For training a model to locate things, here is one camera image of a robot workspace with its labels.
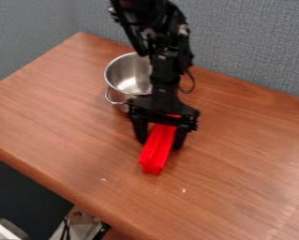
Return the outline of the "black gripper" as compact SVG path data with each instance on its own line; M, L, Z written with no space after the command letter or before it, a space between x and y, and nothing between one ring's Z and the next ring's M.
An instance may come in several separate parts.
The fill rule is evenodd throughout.
M173 126L177 128L172 149L178 150L188 132L197 129L200 112L177 97L177 85L154 85L150 94L146 97L130 98L128 105L129 120L137 142L146 141L149 123Z

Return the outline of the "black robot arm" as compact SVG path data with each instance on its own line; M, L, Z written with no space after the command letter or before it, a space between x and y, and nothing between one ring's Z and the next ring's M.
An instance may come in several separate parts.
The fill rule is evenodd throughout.
M126 100L136 139L141 143L148 139L150 123L173 127L172 148L177 150L197 129L200 115L177 97L180 76L189 74L193 58L186 17L169 0L109 0L109 14L150 65L149 95Z

